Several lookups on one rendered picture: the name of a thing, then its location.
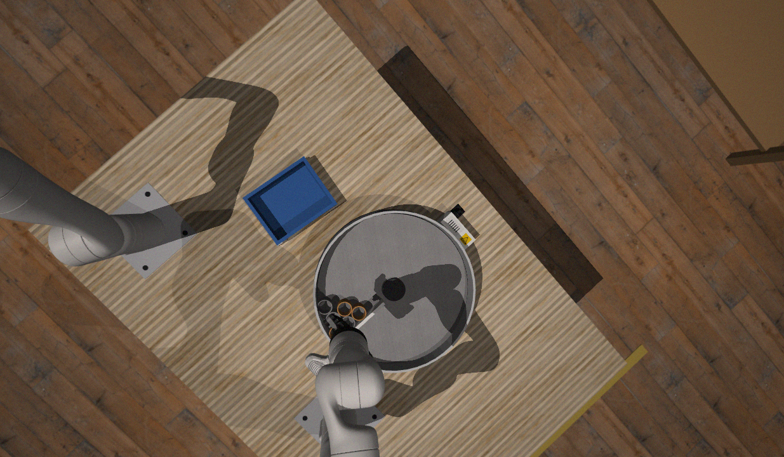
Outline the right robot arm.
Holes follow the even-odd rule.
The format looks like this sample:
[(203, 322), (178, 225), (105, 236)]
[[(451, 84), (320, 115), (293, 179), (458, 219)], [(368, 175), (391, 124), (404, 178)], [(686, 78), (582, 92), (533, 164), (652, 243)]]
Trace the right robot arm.
[(331, 341), (329, 355), (311, 353), (305, 366), (316, 376), (314, 388), (323, 413), (320, 457), (380, 457), (377, 432), (358, 425), (355, 413), (360, 407), (373, 407), (384, 395), (382, 369), (369, 356), (364, 337), (343, 331)]

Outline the blue open crate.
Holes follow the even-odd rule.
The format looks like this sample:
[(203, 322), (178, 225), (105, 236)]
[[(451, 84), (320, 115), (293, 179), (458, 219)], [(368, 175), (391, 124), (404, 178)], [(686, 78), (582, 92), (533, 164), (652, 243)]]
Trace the blue open crate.
[(337, 205), (304, 156), (242, 199), (276, 245)]

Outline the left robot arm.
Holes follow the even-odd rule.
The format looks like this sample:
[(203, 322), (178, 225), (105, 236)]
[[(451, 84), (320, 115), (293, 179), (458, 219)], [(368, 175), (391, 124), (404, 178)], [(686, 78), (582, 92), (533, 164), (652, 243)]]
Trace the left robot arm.
[(48, 234), (50, 251), (73, 267), (156, 247), (165, 235), (159, 217), (148, 213), (108, 215), (2, 147), (0, 217), (54, 226)]

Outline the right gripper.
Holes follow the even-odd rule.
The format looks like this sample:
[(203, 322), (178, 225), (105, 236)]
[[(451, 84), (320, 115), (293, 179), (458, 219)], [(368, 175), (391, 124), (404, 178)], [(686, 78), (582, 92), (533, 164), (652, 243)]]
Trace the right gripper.
[[(331, 332), (333, 333), (333, 336), (331, 337), (329, 345), (331, 341), (333, 341), (333, 338), (343, 331), (355, 331), (361, 334), (366, 340), (366, 337), (363, 335), (362, 331), (360, 331), (359, 329), (355, 329), (354, 327), (350, 327), (348, 321), (345, 322), (340, 316), (337, 316), (335, 314), (329, 315), (327, 319), (323, 321), (323, 324), (327, 325), (329, 329), (332, 328)], [(366, 340), (366, 342), (368, 341)]]

